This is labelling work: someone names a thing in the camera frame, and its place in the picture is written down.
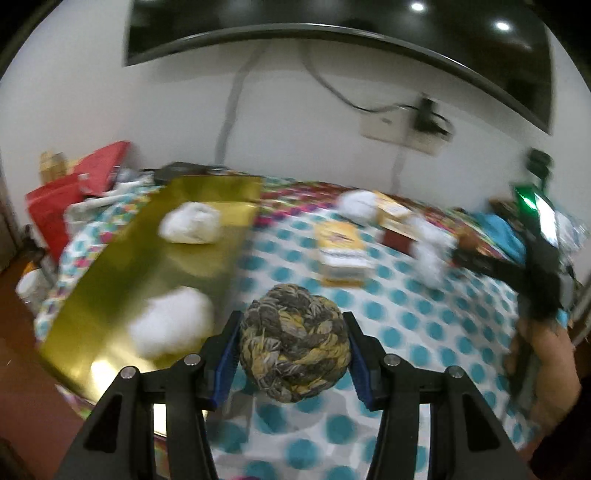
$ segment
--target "green light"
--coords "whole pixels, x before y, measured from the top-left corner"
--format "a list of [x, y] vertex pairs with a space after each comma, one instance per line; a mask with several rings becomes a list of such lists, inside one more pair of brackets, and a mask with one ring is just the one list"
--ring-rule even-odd
[[523, 199], [524, 203], [531, 208], [532, 210], [537, 210], [537, 207], [535, 206], [535, 203], [532, 202], [529, 198], [524, 197], [523, 195], [520, 195], [521, 198]]

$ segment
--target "blue gripper pad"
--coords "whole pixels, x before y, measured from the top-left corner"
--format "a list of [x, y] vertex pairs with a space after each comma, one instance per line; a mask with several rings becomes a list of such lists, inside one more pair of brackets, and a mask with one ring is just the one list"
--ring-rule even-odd
[[357, 397], [368, 410], [383, 410], [389, 399], [389, 379], [382, 374], [381, 367], [385, 351], [377, 338], [363, 334], [353, 313], [344, 312], [343, 318], [349, 331], [349, 371]]

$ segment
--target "polka dot bedsheet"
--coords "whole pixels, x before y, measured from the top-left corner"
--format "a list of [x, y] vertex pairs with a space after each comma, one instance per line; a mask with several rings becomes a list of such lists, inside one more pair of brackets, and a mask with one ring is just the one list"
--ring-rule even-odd
[[[73, 242], [65, 262], [63, 284], [56, 287], [35, 321], [39, 340], [47, 335], [59, 306], [92, 260], [105, 235], [129, 221], [147, 203], [145, 194], [130, 196], [109, 212], [108, 222], [87, 229], [88, 239]], [[443, 371], [460, 365], [470, 375], [509, 438], [521, 446], [530, 428], [522, 415], [507, 409], [502, 356], [514, 334], [515, 293], [504, 283], [452, 270], [440, 290], [425, 288], [415, 278], [414, 260], [379, 244], [379, 229], [362, 229], [361, 237], [375, 261], [375, 272], [363, 288], [326, 288], [317, 278], [315, 223], [338, 218], [330, 209], [285, 216], [253, 231], [239, 263], [235, 307], [244, 309], [277, 283], [297, 283], [333, 300], [356, 316], [366, 335], [377, 337], [387, 352], [417, 367]], [[63, 391], [84, 416], [90, 405]], [[374, 452], [381, 412], [370, 412], [357, 399], [347, 373], [333, 388], [297, 404], [275, 402], [255, 390], [239, 367], [228, 401], [206, 421], [219, 477], [254, 476], [262, 480], [349, 480], [365, 478]], [[416, 479], [427, 477], [429, 408], [421, 406]], [[157, 442], [157, 465], [166, 475], [165, 446]]]

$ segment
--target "wall-mounted television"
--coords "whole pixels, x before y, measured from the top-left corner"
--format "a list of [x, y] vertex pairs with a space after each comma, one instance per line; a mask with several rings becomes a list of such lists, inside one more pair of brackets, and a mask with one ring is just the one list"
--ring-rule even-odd
[[406, 54], [549, 130], [548, 35], [522, 0], [134, 0], [126, 61], [270, 37], [325, 38]]

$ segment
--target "wall socket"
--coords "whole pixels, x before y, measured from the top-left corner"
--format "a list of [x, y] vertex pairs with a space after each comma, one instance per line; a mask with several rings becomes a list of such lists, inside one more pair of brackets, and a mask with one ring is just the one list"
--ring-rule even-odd
[[414, 117], [415, 110], [402, 108], [384, 113], [362, 113], [359, 130], [366, 138], [404, 145], [432, 156], [439, 155], [449, 140], [441, 134], [413, 130]]

